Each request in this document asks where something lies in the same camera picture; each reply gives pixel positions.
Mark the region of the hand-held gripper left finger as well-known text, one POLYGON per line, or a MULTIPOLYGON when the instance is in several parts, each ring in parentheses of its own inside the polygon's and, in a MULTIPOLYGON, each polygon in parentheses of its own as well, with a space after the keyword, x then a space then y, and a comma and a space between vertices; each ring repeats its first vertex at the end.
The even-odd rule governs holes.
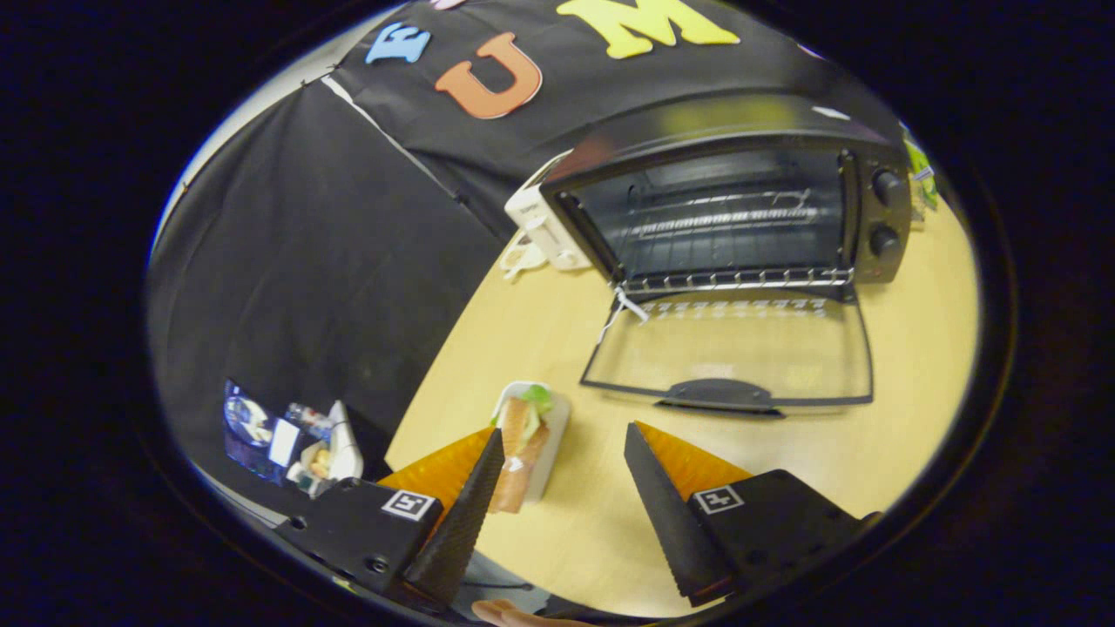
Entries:
POLYGON ((503 465, 489 426, 378 482, 339 481, 277 536, 343 583, 437 614, 458 592, 503 465))

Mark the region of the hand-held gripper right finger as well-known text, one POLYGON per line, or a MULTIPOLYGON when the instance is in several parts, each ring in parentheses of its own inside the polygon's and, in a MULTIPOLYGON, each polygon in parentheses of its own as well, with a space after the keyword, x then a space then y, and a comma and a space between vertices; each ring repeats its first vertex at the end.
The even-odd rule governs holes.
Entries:
POLYGON ((850 515, 787 469, 753 474, 642 421, 626 428, 624 457, 673 583, 694 607, 788 586, 880 517, 850 515))

